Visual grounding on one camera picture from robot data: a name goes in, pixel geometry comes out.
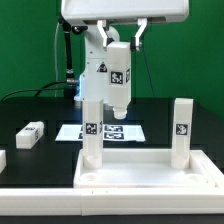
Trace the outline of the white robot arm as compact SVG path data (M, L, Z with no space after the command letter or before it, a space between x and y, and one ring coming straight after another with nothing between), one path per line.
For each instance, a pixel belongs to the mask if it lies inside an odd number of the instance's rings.
M131 53L140 49L147 26L184 21L189 0L62 0L61 14L85 35L85 70L76 98L101 99L122 119L131 100Z

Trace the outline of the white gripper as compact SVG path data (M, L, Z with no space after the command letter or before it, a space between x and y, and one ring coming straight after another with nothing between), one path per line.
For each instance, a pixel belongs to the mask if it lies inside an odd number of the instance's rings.
M189 15L189 0L62 0L61 14L71 25L97 23L104 49L114 41L108 36L109 23L130 24L139 19L138 30L131 38L131 50L139 51L148 21L184 21Z

